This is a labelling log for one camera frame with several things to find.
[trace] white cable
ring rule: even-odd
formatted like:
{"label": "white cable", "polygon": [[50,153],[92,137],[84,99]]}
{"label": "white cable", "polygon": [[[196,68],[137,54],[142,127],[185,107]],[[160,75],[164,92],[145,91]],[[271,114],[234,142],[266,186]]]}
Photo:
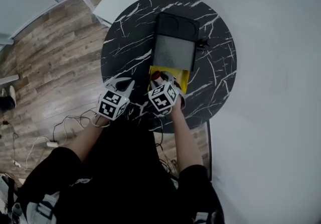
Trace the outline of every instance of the white cable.
{"label": "white cable", "polygon": [[49,138],[46,138],[46,137],[39,137],[34,141],[34,144],[32,145],[31,150],[30,150],[30,152],[29,152],[29,154],[28,154],[28,156],[26,158],[26,169],[28,169],[28,158],[29,158],[29,155],[31,154],[32,149],[34,148],[36,141],[38,141],[41,138],[45,138],[50,142]]}
{"label": "white cable", "polygon": [[78,125],[79,125],[82,129],[84,129],[83,126],[77,121],[77,119],[73,118],[72,116],[69,116],[68,118],[65,118],[64,121],[62,122],[62,125],[63,125],[63,127],[64,127],[64,131],[65,131],[65,142],[64,142],[62,145],[59,145],[59,146],[63,146],[63,145],[65,145],[66,142],[67,142],[67,130],[66,130],[66,127],[65,127],[65,121],[66,121],[67,119],[72,119],[72,120],[76,121],[76,122],[78,123]]}
{"label": "white cable", "polygon": [[96,116],[97,116],[97,114],[90,118],[90,122],[91,122],[92,125],[94,125],[96,128],[106,128],[106,127],[109,127],[109,126],[110,126],[110,122],[111,122],[111,121],[109,121],[109,123],[108,123],[107,125],[104,125],[104,126],[96,125],[96,124],[94,123],[94,118],[95,118]]}

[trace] yellow box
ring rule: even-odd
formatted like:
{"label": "yellow box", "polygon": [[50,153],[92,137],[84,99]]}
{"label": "yellow box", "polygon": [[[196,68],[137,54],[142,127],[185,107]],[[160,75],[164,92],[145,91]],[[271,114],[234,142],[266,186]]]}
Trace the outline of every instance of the yellow box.
{"label": "yellow box", "polygon": [[183,93],[187,92],[187,84],[189,82],[190,72],[188,70],[182,70],[182,69],[173,69],[173,68],[167,68],[167,67],[159,67],[159,66],[151,66],[149,68],[149,79],[151,79],[151,75],[155,71],[167,71],[174,75],[174,77],[177,79],[178,84],[181,85]]}

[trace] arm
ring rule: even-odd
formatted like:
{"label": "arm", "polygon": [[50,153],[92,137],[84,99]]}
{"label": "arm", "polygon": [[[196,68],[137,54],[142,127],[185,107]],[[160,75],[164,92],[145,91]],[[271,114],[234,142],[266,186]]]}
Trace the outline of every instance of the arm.
{"label": "arm", "polygon": [[[101,117],[97,125],[104,126],[108,121]],[[39,203],[45,194],[61,191],[77,180],[81,162],[86,159],[102,130],[89,124],[66,148],[55,148],[30,173],[19,192],[19,202],[25,215],[29,202]]]}
{"label": "arm", "polygon": [[[105,126],[108,124],[109,119],[104,117],[96,117],[94,122],[98,126]],[[103,128],[97,128],[92,123],[89,125],[68,145],[66,146],[72,150],[84,162],[99,138]]]}
{"label": "arm", "polygon": [[180,169],[178,198],[183,216],[200,219],[197,213],[203,212],[203,215],[211,216],[210,223],[224,223],[220,201],[207,176],[200,150],[181,111],[181,98],[178,98],[171,114]]}
{"label": "arm", "polygon": [[173,106],[171,115],[174,125],[179,170],[182,171],[192,165],[203,165],[200,150],[181,111],[180,96],[177,98],[176,104]]}

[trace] black marble table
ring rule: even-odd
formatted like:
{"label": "black marble table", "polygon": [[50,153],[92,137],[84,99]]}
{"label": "black marble table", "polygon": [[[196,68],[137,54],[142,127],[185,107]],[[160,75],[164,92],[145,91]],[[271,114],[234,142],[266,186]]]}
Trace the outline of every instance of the black marble table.
{"label": "black marble table", "polygon": [[[199,38],[209,39],[209,47],[196,51],[190,73],[184,115],[195,128],[214,116],[227,100],[236,75],[234,42],[220,16],[199,0],[139,0],[124,10],[109,29],[101,53],[101,73],[108,83],[115,77],[135,80],[131,104],[125,115],[137,125],[159,132],[161,122],[149,102],[147,87],[155,19],[167,12],[200,22]],[[164,133],[172,133],[170,116],[160,115]]]}

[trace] shoe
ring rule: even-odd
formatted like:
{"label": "shoe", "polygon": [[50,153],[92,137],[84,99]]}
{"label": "shoe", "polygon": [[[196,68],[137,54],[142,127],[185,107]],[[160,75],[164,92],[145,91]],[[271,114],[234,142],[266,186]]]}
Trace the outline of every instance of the shoe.
{"label": "shoe", "polygon": [[7,90],[5,88],[2,89],[2,97],[7,96]]}
{"label": "shoe", "polygon": [[16,90],[13,85],[9,88],[9,94],[12,97],[12,99],[15,101],[15,108],[17,107],[17,100],[16,100]]}

